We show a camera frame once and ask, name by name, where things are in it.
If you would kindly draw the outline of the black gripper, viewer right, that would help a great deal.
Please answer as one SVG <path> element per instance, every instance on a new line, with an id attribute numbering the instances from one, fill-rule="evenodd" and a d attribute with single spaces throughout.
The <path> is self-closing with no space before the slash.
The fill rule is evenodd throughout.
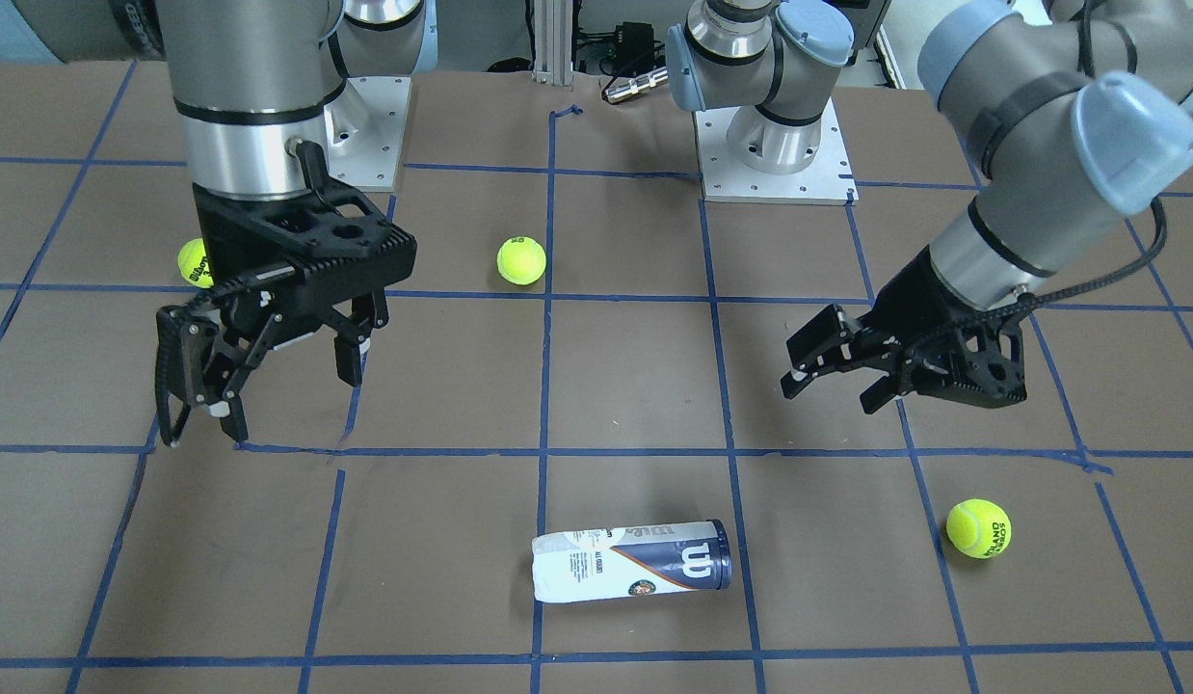
<path id="1" fill-rule="evenodd" d="M 874 306 L 852 320 L 822 308 L 785 342 L 790 368 L 781 395 L 795 399 L 820 374 L 886 370 L 861 392 L 863 413 L 878 413 L 910 392 L 966 405 L 1016 405 L 1024 382 L 1024 311 L 984 320 L 947 289 L 923 249 L 882 289 Z"/>

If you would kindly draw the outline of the black gripper, viewer left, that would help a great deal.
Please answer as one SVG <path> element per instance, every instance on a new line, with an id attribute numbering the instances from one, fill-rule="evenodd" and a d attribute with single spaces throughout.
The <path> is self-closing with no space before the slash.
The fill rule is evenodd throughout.
<path id="1" fill-rule="evenodd" d="M 414 269 L 412 234 L 338 181 L 283 200 L 193 194 L 214 286 L 156 312 L 162 442 L 178 444 L 194 408 L 245 440 L 241 384 L 268 351 L 320 328 L 336 331 L 336 377 L 361 388 L 369 337 L 389 322 L 387 286 Z"/>

